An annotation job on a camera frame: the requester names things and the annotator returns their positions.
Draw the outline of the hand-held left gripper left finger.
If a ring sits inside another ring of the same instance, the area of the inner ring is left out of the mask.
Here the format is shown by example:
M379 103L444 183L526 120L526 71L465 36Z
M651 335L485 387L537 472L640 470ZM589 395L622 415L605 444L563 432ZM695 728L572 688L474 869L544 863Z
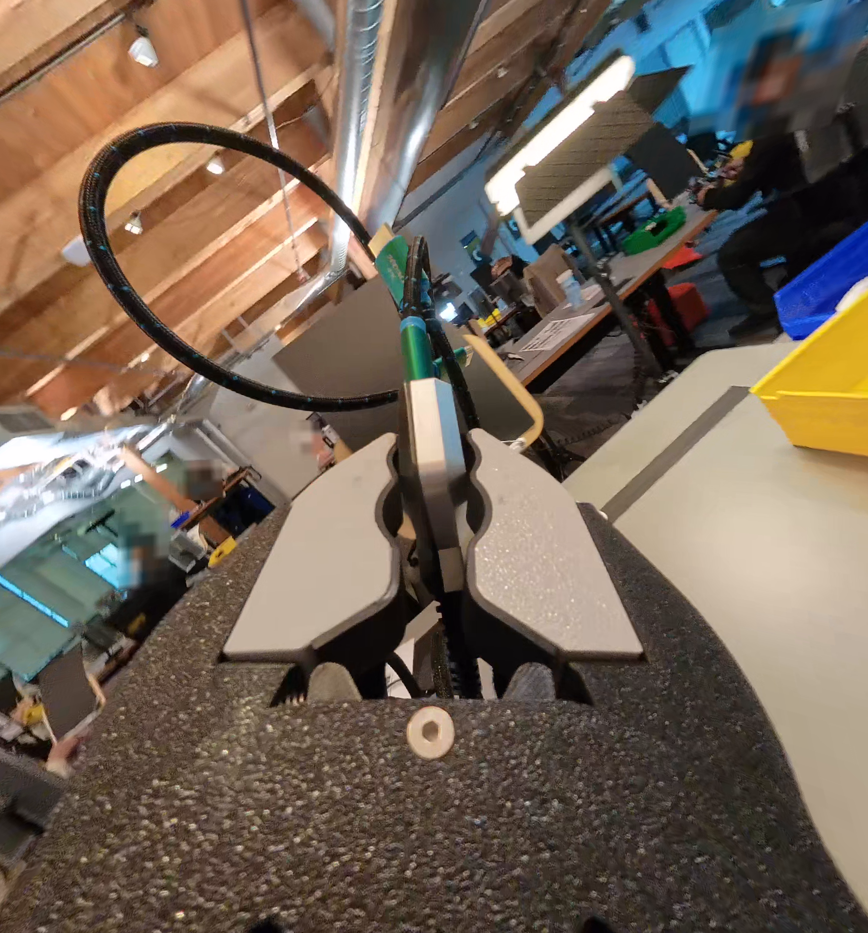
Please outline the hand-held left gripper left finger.
M397 436L292 502L222 654L250 662L383 662L405 634Z

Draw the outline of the long wooden workbench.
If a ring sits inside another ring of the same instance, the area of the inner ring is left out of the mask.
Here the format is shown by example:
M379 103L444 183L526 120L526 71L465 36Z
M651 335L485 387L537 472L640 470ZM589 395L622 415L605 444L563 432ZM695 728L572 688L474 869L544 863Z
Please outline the long wooden workbench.
M661 263L686 242L695 242L718 213L693 205L686 223L660 246L637 256L618 254L611 264L612 284L659 357L664 371L675 367L675 355L689 356L694 344L666 289ZM618 325L603 295L577 306L554 309L539 325L508 346L507 366L532 392L541 392L584 351Z

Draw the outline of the wood rimmed black board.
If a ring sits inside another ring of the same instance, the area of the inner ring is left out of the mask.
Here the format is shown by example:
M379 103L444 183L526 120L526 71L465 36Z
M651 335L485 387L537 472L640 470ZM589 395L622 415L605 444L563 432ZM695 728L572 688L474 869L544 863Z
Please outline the wood rimmed black board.
M399 315L382 279L324 307L310 323L275 353L277 387L310 397L361 397L400 388ZM473 335L449 324L443 328L452 347L472 351L464 374L484 430L509 444L535 438L541 409L492 347L472 346Z

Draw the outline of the blue plastic crate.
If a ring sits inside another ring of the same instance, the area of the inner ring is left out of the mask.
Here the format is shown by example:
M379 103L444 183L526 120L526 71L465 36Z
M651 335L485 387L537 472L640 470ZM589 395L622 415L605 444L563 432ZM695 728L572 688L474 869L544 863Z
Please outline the blue plastic crate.
M810 336L842 299L868 278L868 221L839 241L775 295L783 332L794 342Z

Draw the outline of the black hdmi switch box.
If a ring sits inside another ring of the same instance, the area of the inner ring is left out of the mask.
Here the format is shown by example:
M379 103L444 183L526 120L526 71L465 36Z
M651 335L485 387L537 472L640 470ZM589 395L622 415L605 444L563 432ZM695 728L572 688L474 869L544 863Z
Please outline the black hdmi switch box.
M472 538L469 466L451 386L436 377L404 387L399 472L405 509L432 553L463 562Z

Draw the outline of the black light stand pole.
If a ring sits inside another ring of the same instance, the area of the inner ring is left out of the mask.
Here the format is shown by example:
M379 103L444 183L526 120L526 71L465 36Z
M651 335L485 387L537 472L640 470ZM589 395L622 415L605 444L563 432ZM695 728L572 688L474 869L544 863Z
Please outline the black light stand pole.
M606 273L599 266L587 239L579 227L579 224L576 222L576 220L573 219L572 216L569 216L566 221L566 227L569 236L576 244L581 255L583 256L589 276L598 286L600 286L609 308L615 314L623 331L629 337L629 340L636 351L638 361L641 363L643 371L651 378L661 378L664 375L664 368L661 366L659 357L651 349L648 340L638 325L638 321L629 312L627 306L621 299L618 290L612 284L608 273Z

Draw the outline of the green plastic bin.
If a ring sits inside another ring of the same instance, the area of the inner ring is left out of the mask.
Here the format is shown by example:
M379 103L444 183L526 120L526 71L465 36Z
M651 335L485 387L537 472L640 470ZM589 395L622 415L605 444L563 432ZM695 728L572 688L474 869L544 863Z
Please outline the green plastic bin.
M622 246L623 253L626 256L637 256L660 246L680 231L686 220L686 208L683 205L661 211L627 235Z

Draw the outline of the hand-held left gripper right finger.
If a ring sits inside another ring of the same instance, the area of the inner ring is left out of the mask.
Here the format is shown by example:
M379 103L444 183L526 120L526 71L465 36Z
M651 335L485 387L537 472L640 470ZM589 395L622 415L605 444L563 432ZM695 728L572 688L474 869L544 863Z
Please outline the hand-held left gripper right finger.
M549 662L637 660L644 648L580 508L519 452L475 428L484 517L467 551L473 606Z

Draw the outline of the yellow plastic bin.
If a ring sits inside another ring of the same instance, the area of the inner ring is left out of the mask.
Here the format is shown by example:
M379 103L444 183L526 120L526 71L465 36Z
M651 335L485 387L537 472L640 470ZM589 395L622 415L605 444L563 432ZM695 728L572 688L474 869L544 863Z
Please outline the yellow plastic bin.
M750 392L793 446L868 457L868 291Z

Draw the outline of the studio light panel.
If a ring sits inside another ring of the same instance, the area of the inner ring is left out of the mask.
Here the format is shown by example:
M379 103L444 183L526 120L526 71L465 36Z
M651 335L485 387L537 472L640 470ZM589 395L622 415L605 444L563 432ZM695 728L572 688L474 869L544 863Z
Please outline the studio light panel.
M612 163L654 125L630 93L636 71L632 57L611 54L488 169L488 202L515 221L527 243L606 185L619 185Z

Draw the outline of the black easel board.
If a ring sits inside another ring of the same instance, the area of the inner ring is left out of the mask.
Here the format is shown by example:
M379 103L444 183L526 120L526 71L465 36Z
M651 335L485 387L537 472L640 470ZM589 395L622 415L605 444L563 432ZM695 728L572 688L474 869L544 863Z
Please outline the black easel board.
M694 155L660 122L651 123L624 155L669 202L688 193L690 183L704 174Z

